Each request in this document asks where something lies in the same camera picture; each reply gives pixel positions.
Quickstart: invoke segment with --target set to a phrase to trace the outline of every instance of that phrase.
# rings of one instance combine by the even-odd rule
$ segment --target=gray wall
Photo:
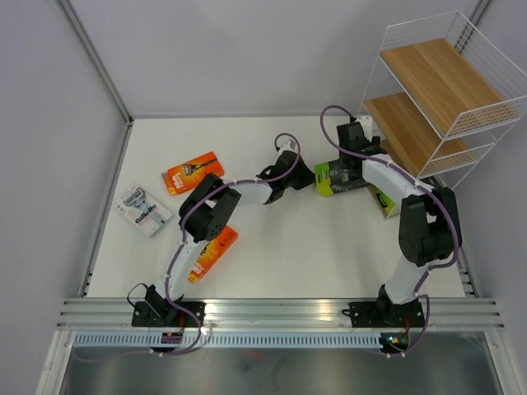
[[[492,4],[482,32],[527,70],[527,2]],[[527,118],[519,122],[457,189],[465,250],[485,295],[497,298],[527,377]]]
[[[0,383],[36,390],[124,123],[53,0],[0,3]]]
[[[476,0],[72,3],[137,117],[355,109],[386,26]]]

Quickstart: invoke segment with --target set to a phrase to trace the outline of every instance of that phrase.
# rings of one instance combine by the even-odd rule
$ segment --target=orange razor package
[[[196,282],[205,276],[214,263],[216,263],[236,239],[238,239],[236,231],[226,226],[220,235],[203,249],[198,261],[194,264],[194,269],[190,272],[189,280]]]
[[[168,193],[177,195],[196,188],[209,173],[214,173],[218,177],[225,174],[222,165],[212,151],[168,169],[161,177],[165,180]]]

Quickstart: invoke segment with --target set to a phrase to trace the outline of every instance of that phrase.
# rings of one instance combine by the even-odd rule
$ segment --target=white table surface
[[[335,140],[335,126],[345,122],[326,118]],[[338,157],[319,130],[318,117],[136,120],[116,196],[137,183],[176,216],[148,238],[112,208],[88,296],[122,297],[165,272],[181,239],[177,211],[189,193],[169,195],[161,172],[214,151],[225,178],[253,178],[274,164],[273,139],[280,132],[298,137],[311,169]],[[200,282],[189,283],[187,297],[375,297],[401,256],[399,218],[385,221],[366,189],[332,197],[321,197],[314,185],[287,190],[271,205],[237,208],[229,226],[238,240]],[[432,272],[422,291],[464,296],[456,267]]]

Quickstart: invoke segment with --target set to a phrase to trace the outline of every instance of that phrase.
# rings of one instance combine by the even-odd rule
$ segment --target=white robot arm
[[[442,214],[443,211],[438,209],[435,200],[428,194],[432,193],[448,211],[455,223],[460,244],[455,196],[448,188],[433,188],[407,174],[402,176],[400,172],[385,164],[391,162],[391,158],[385,153],[379,154],[382,149],[375,143],[367,141],[363,133],[357,136],[357,123],[343,126],[339,136],[346,138],[343,138],[341,143],[347,144],[348,150],[357,148],[365,158],[343,158],[358,160],[352,166],[354,171],[357,171],[354,175],[378,187],[401,209],[399,246],[403,257],[394,275],[380,288],[379,298],[376,301],[379,315],[384,322],[387,325],[398,325],[402,314],[407,314],[408,309],[413,309],[419,304],[416,301],[416,289],[422,284],[427,269],[440,260],[448,258],[454,248],[454,240]],[[293,165],[294,169],[287,177],[274,181],[277,175],[284,174]],[[259,174],[258,181],[228,184],[214,174],[205,177],[185,200],[179,212],[182,218],[180,224],[191,237],[180,245],[179,253],[175,255],[175,261],[173,260],[170,265],[173,270],[168,282],[167,276],[162,276],[155,284],[148,287],[145,302],[136,303],[135,324],[133,321],[132,325],[177,326],[174,325],[175,309],[167,300],[176,303],[181,301],[188,285],[187,277],[199,254],[221,233],[236,206],[274,202],[282,196],[286,188],[304,188],[314,182],[314,177],[297,153],[296,143],[292,139],[282,144],[278,150],[276,164]],[[216,204],[211,206],[206,202],[207,196],[217,189],[220,191],[215,193],[212,199]]]

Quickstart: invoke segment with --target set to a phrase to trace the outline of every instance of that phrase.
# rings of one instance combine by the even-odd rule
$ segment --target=white box
[[[146,236],[152,236],[174,215],[138,185],[114,199],[113,205]]]

